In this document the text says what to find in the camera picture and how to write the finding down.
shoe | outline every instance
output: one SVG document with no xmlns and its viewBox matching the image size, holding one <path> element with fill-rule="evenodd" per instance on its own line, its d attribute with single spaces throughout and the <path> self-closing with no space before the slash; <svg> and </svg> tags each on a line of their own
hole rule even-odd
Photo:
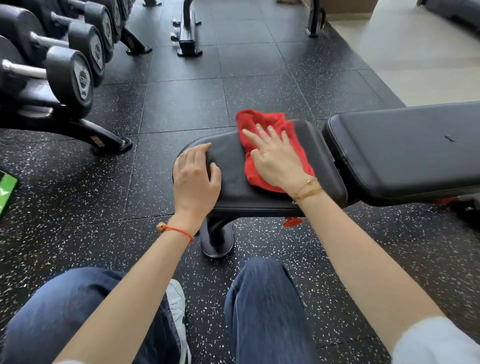
<svg viewBox="0 0 480 364">
<path fill-rule="evenodd" d="M 180 364 L 190 364 L 192 362 L 192 355 L 187 344 L 187 329 L 183 322 L 185 317 L 185 294 L 183 289 L 175 279 L 171 279 L 167 287 L 167 300 L 172 312 L 173 322 L 177 329 L 177 334 L 180 339 Z"/>
</svg>

beige floor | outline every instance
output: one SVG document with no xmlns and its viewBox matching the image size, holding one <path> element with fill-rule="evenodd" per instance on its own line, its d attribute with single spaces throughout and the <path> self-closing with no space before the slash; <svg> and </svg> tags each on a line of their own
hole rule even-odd
<svg viewBox="0 0 480 364">
<path fill-rule="evenodd" d="M 331 24 L 407 106 L 480 100 L 480 36 L 415 3 L 379 0 L 370 20 Z"/>
</svg>

green screen phone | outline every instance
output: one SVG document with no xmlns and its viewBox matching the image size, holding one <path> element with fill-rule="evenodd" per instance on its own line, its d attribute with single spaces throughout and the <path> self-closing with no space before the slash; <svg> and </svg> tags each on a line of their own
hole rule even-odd
<svg viewBox="0 0 480 364">
<path fill-rule="evenodd" d="M 0 217 L 17 183 L 18 179 L 0 170 Z"/>
</svg>

red towel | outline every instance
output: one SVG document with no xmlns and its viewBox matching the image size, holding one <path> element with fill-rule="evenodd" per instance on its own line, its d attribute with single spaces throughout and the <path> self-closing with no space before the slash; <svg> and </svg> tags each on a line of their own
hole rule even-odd
<svg viewBox="0 0 480 364">
<path fill-rule="evenodd" d="M 262 125 L 265 131 L 267 131 L 267 126 L 272 125 L 278 135 L 281 135 L 282 131 L 285 130 L 287 132 L 288 138 L 290 139 L 290 144 L 292 145 L 297 155 L 300 157 L 303 165 L 303 170 L 305 171 L 305 173 L 311 176 L 315 176 L 312 166 L 308 163 L 305 151 L 303 150 L 297 139 L 293 123 L 291 121 L 285 120 L 285 115 L 283 113 L 279 112 L 273 114 L 264 114 L 263 112 L 249 109 L 240 111 L 237 114 L 236 119 L 237 126 L 240 131 L 240 141 L 243 145 L 243 148 L 245 148 L 245 174 L 247 176 L 248 182 L 252 186 L 262 187 L 266 190 L 273 192 L 285 193 L 285 191 L 281 188 L 274 187 L 271 184 L 267 183 L 262 177 L 260 177 L 257 170 L 255 169 L 255 165 L 253 164 L 250 152 L 256 149 L 256 146 L 241 131 L 243 129 L 247 129 L 258 135 L 257 128 L 255 127 L 256 124 Z"/>
</svg>

person's left arm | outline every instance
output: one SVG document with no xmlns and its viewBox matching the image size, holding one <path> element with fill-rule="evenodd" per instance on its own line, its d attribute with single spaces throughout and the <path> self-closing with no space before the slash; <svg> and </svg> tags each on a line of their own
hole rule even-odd
<svg viewBox="0 0 480 364">
<path fill-rule="evenodd" d="M 173 167 L 175 215 L 168 225 L 194 235 L 220 194 L 220 169 L 205 153 L 211 144 L 188 149 Z M 183 233 L 166 230 L 80 327 L 54 363 L 131 364 L 160 306 L 168 283 L 189 244 Z"/>
</svg>

